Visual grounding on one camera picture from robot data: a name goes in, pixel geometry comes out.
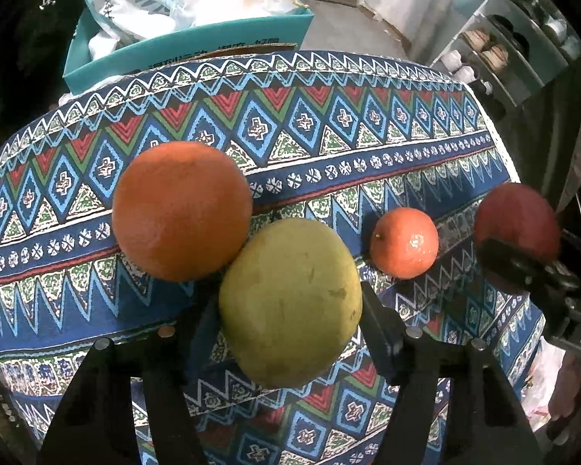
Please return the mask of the red apple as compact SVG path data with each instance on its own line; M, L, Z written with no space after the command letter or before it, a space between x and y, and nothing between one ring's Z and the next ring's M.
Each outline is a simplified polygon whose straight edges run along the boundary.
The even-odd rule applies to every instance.
M475 244L489 238L504 241L545 264L559 255L560 229L554 210L538 192L520 183L493 188L478 206Z

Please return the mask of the small tangerine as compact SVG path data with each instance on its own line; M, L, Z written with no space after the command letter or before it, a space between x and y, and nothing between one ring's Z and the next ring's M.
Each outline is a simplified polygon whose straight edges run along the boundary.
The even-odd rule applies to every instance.
M398 279L413 279L428 271L437 259L437 227L421 210L395 208L376 222L369 255L381 272Z

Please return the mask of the teal plastic bin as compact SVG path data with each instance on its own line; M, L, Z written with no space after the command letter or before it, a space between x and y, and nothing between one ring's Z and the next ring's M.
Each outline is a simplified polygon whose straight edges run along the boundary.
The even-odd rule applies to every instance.
M217 53L249 53L266 48L297 48L307 33L313 13L253 18L197 28L175 28L171 34L143 40L93 60L88 42L99 31L87 4L72 38L63 78L71 93L80 95L107 78Z

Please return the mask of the shoe rack with shoes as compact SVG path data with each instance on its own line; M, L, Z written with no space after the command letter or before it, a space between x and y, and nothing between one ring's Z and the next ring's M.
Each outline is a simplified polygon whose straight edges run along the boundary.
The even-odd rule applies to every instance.
M431 66L498 122L580 57L581 38L551 0L484 0Z

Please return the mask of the patterned blue tablecloth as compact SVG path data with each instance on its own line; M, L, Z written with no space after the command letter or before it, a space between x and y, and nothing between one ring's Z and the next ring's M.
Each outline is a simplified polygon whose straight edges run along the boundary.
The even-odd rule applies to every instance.
M453 344L484 340L521 389L545 320L485 282L476 209L517 174L472 91L414 63L336 52L187 61L123 77L22 126L0 146L0 431L26 459L93 342L139 340L192 307L122 254L111 224L135 157L197 142L233 159L254 228L318 220L363 280L411 326ZM382 215L428 214L438 256L398 279L369 255Z

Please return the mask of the large orange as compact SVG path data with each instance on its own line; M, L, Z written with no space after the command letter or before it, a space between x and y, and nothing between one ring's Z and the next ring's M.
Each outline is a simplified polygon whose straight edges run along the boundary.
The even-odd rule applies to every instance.
M220 270L249 234L248 181L224 152L196 142L146 150L125 169L113 196L121 251L149 275L174 282Z

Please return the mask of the yellow-green mango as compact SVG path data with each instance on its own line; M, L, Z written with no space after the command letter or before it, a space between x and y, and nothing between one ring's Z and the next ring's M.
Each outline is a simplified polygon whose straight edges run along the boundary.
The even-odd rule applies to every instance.
M300 388L330 368L362 315L354 258L327 225L280 219L260 229L225 273L221 328L243 373Z

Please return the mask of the black hanging garment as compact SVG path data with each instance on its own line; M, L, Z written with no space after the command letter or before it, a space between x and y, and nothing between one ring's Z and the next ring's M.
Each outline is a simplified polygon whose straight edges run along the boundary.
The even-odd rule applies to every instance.
M0 146L48 111L83 0L0 0Z

